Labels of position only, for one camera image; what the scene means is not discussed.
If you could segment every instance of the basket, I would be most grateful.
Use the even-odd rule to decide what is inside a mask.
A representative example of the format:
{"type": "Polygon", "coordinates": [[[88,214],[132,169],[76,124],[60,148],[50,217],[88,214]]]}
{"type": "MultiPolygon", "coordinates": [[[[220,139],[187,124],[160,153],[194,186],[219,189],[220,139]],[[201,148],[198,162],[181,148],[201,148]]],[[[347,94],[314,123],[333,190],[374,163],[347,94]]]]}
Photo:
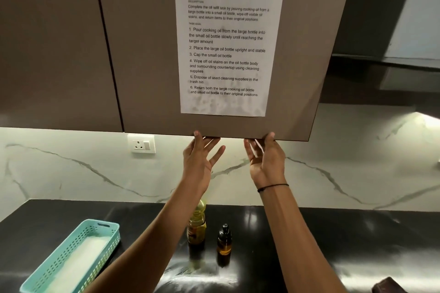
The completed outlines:
{"type": "Polygon", "coordinates": [[[42,293],[44,292],[53,277],[61,269],[70,254],[89,236],[110,236],[107,245],[88,269],[85,276],[77,284],[72,292],[82,293],[86,287],[96,278],[101,268],[107,262],[111,253],[118,245],[121,236],[119,235],[119,224],[113,222],[87,219],[79,224],[75,230],[50,254],[46,260],[30,275],[21,285],[21,293],[42,293]]]}

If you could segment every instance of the person's left hand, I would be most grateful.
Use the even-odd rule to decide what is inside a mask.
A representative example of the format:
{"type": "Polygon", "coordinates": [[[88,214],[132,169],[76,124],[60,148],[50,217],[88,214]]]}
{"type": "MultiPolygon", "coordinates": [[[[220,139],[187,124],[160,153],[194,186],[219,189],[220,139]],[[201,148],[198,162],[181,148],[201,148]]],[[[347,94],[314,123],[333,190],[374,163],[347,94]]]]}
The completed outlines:
{"type": "Polygon", "coordinates": [[[197,188],[202,196],[211,180],[211,170],[217,160],[222,156],[226,146],[221,146],[214,156],[208,160],[208,153],[220,141],[220,138],[201,136],[199,131],[194,131],[194,139],[184,150],[184,173],[182,181],[197,188]]]}

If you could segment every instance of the marble backsplash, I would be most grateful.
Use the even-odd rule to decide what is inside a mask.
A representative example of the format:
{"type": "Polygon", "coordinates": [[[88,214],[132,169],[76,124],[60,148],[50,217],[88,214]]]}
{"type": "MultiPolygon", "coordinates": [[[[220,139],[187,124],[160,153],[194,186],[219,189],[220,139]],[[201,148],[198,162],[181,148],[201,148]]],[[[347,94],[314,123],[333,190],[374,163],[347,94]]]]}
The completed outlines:
{"type": "MultiPolygon", "coordinates": [[[[163,202],[188,136],[134,155],[124,133],[0,128],[0,220],[31,198],[163,202]]],[[[261,205],[241,139],[223,139],[205,198],[261,205]]],[[[300,206],[440,211],[440,121],[410,107],[320,104],[308,142],[281,141],[300,206]]]]}

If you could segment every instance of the small oil bottle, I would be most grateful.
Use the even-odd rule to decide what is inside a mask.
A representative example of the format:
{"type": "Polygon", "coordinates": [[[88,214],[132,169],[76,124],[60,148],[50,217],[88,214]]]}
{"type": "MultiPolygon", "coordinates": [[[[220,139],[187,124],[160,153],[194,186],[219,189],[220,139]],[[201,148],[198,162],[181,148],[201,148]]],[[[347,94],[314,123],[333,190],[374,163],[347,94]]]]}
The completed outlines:
{"type": "Polygon", "coordinates": [[[205,220],[206,204],[200,200],[192,214],[187,227],[187,239],[192,245],[200,244],[205,240],[206,220],[205,220]]]}
{"type": "Polygon", "coordinates": [[[228,224],[224,224],[219,231],[217,238],[217,252],[220,255],[228,255],[231,252],[232,247],[232,234],[228,224]]]}

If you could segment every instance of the forearm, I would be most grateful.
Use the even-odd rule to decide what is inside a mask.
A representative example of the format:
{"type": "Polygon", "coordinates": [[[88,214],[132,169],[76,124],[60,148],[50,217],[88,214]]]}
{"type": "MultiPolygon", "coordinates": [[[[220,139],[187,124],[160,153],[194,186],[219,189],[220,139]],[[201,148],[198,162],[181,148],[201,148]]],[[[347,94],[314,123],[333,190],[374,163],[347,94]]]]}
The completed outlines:
{"type": "Polygon", "coordinates": [[[200,200],[181,182],[141,236],[89,287],[87,293],[152,292],[162,276],[188,220],[200,200]]]}
{"type": "Polygon", "coordinates": [[[346,293],[308,229],[290,188],[270,187],[261,192],[261,199],[287,290],[346,293]]]}

